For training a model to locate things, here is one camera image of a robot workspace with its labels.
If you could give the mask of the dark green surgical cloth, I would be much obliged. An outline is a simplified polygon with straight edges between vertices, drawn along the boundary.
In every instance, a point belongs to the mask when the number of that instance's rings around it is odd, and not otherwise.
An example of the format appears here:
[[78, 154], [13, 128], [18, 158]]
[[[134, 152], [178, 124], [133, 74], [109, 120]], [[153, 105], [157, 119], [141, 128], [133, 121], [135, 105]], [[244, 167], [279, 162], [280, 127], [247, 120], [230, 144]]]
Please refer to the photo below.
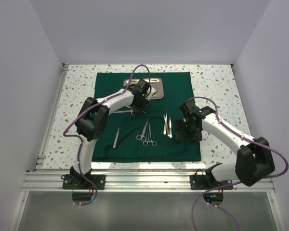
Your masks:
[[[164, 97], [160, 100], [151, 100], [144, 109], [146, 114], [112, 113], [108, 118], [105, 132], [94, 148], [92, 157], [94, 162], [194, 162], [201, 160], [199, 143], [191, 144], [190, 141], [184, 140], [177, 144], [175, 134], [175, 122], [183, 118], [179, 107], [194, 95], [190, 73], [152, 73], [151, 77], [162, 79]], [[171, 139], [163, 134], [165, 113], [171, 117]], [[151, 123], [152, 140], [157, 142], [156, 147], [151, 144], [144, 147], [143, 141], [136, 139], [136, 136], [142, 133], [147, 120], [145, 136], [148, 137], [149, 123]], [[120, 128], [118, 142], [114, 149], [113, 143], [118, 128]]]

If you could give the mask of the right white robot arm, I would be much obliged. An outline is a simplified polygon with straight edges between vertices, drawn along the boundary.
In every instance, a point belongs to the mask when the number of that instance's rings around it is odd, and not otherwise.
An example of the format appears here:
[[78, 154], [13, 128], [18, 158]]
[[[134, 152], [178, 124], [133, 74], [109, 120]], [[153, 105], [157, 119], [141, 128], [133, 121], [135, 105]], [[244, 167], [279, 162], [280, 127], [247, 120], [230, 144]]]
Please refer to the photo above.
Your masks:
[[189, 140], [192, 144], [203, 140], [202, 131], [218, 138], [236, 154], [236, 161], [218, 163], [202, 174], [190, 177], [195, 184], [205, 189], [216, 189], [227, 182], [238, 180], [252, 186], [274, 172], [275, 164], [268, 141], [247, 135], [218, 117], [216, 110], [209, 106], [199, 108], [192, 101], [180, 105], [183, 119], [176, 121], [176, 140]]

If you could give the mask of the steel tweezers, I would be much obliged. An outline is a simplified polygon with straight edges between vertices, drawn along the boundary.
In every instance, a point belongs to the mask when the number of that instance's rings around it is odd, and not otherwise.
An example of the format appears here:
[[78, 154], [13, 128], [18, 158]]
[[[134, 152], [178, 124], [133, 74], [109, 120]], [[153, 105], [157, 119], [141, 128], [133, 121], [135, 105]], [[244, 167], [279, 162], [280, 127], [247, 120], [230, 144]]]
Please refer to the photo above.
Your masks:
[[171, 139], [172, 138], [172, 124], [171, 124], [171, 117], [167, 116], [167, 125], [168, 125], [168, 137]]
[[164, 135], [168, 135], [168, 125], [167, 125], [167, 113], [165, 113], [163, 115], [163, 118], [164, 118], [164, 130], [163, 130], [163, 134]]

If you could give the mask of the steel surgical scissors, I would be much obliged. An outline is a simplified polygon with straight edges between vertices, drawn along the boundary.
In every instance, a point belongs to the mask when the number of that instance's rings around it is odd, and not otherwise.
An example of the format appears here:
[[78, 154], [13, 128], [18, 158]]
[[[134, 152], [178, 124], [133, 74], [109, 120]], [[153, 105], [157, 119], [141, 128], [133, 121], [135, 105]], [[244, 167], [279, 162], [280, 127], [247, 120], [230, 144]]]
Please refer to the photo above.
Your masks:
[[146, 132], [147, 125], [148, 125], [148, 120], [145, 122], [142, 133], [136, 136], [136, 139], [138, 141], [146, 141], [147, 138], [145, 136], [145, 132]]

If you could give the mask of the stainless steel instrument tray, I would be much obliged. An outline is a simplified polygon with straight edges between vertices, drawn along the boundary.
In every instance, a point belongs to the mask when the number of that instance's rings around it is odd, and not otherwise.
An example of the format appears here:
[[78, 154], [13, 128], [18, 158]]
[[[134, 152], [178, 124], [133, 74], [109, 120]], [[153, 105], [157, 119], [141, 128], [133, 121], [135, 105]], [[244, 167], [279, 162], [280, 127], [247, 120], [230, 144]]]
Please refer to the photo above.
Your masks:
[[155, 93], [152, 94], [150, 100], [160, 100], [164, 97], [163, 81], [161, 78], [144, 78], [144, 81], [149, 82], [152, 88], [155, 89]]

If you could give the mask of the steel scalpel handle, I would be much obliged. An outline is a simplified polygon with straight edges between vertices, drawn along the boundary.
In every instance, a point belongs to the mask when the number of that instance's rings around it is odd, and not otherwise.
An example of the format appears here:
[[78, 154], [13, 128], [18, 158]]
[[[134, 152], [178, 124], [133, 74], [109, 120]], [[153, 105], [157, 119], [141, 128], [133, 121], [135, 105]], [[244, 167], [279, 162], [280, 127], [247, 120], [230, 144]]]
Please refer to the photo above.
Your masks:
[[119, 131], [120, 131], [120, 128], [118, 128], [118, 130], [116, 132], [116, 136], [115, 136], [114, 143], [113, 143], [113, 148], [114, 149], [116, 148], [116, 145], [117, 145], [117, 142], [118, 142]]

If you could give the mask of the steel forceps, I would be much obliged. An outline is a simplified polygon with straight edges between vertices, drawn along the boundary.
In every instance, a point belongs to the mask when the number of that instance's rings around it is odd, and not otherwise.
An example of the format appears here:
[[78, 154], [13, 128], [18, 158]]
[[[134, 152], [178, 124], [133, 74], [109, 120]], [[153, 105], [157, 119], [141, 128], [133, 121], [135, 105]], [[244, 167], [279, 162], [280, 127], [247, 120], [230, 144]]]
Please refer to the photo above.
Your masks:
[[146, 141], [143, 142], [143, 146], [147, 147], [149, 144], [151, 144], [153, 147], [157, 146], [157, 142], [152, 140], [151, 123], [149, 123], [148, 137], [147, 137]]

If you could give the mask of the small steel scissors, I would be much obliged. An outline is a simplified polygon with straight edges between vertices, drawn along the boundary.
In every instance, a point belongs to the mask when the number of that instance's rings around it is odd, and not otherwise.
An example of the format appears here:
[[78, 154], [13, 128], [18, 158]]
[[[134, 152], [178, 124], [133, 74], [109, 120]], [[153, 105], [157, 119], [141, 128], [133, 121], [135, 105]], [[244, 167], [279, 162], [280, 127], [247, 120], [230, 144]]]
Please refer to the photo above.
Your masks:
[[129, 110], [120, 110], [120, 111], [114, 111], [113, 114], [122, 114], [122, 113], [128, 113], [131, 115], [139, 115], [139, 114], [146, 114], [145, 111], [139, 111], [139, 112], [135, 112], [132, 109]]

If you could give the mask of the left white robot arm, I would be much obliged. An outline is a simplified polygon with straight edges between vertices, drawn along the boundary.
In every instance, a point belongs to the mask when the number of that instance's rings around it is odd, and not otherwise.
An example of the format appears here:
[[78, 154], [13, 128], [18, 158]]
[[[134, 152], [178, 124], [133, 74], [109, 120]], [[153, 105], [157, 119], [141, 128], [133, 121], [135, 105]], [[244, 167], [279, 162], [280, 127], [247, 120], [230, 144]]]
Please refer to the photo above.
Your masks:
[[98, 139], [103, 135], [109, 116], [123, 107], [129, 107], [135, 114], [143, 112], [157, 90], [144, 79], [127, 85], [103, 98], [89, 97], [83, 103], [78, 117], [65, 129], [65, 137], [80, 140], [75, 164], [68, 176], [80, 189], [93, 185], [90, 180], [91, 161]]

